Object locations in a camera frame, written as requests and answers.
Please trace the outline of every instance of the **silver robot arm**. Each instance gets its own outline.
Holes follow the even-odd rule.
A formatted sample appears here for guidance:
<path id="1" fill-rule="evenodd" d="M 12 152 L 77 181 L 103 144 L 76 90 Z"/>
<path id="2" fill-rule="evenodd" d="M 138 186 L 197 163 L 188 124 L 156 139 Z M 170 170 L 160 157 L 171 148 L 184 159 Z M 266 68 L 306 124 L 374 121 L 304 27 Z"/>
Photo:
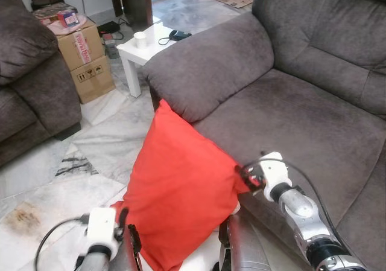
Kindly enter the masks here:
<path id="1" fill-rule="evenodd" d="M 350 255 L 319 216 L 316 203 L 292 187 L 286 165 L 278 152 L 259 161 L 265 188 L 264 196 L 279 204 L 303 256 L 316 271 L 366 271 L 359 259 Z"/>

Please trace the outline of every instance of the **gray sofa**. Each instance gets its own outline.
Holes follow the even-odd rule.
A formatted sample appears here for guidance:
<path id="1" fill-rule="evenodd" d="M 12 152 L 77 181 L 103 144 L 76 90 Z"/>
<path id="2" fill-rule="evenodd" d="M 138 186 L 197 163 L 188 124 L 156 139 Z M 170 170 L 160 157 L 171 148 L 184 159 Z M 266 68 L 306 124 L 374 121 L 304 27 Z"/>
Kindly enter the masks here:
<path id="1" fill-rule="evenodd" d="M 57 39 L 18 0 L 0 0 L 0 165 L 80 129 L 80 104 Z"/>
<path id="2" fill-rule="evenodd" d="M 240 164 L 275 150 L 308 173 L 349 247 L 382 271 L 385 2 L 255 0 L 251 13 L 169 47 L 144 68 L 154 100 L 166 99 Z M 261 194 L 240 199 L 297 250 L 275 204 Z"/>

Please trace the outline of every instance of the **white cup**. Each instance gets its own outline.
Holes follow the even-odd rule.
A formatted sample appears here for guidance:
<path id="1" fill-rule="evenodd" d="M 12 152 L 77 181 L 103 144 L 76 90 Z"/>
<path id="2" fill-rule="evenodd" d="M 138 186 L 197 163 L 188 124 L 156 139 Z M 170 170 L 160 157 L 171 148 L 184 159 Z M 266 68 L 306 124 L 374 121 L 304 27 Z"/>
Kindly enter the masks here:
<path id="1" fill-rule="evenodd" d="M 146 43 L 146 34 L 143 31 L 138 31 L 137 33 L 134 34 L 135 38 L 135 45 L 139 49 L 146 48 L 147 43 Z"/>

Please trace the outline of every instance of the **table leg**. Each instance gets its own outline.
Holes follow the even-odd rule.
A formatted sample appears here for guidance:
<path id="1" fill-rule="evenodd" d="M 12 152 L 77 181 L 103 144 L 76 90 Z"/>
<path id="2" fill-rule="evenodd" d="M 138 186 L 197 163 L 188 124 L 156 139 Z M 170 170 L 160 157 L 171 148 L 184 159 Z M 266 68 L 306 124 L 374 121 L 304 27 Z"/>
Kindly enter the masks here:
<path id="1" fill-rule="evenodd" d="M 139 87 L 137 69 L 135 63 L 129 61 L 125 58 L 122 58 L 123 68 L 125 70 L 125 75 L 127 79 L 128 88 L 130 90 L 131 96 L 138 97 L 141 94 L 141 89 Z"/>

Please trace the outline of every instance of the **marble floor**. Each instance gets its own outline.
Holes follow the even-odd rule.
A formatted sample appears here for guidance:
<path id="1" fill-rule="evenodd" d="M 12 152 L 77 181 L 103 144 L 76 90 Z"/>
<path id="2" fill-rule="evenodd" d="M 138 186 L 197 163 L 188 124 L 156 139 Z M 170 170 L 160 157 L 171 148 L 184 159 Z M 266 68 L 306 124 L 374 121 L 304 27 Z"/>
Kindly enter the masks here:
<path id="1" fill-rule="evenodd" d="M 164 25 L 194 34 L 248 10 L 250 6 L 235 9 L 214 0 L 153 2 L 153 14 Z M 111 11 L 92 19 L 98 24 L 118 21 Z M 133 36 L 130 27 L 121 27 L 124 39 L 119 43 Z M 64 141 L 49 139 L 0 168 L 0 270 L 31 271 L 36 249 L 51 227 L 93 207 L 109 206 L 125 193 L 154 112 L 142 77 L 142 94 L 133 98 L 121 60 L 110 64 L 116 89 L 81 105 L 82 130 Z M 83 231 L 72 224 L 57 229 L 42 250 L 40 270 L 73 270 Z M 265 243 L 273 270 L 299 270 L 278 244 Z"/>

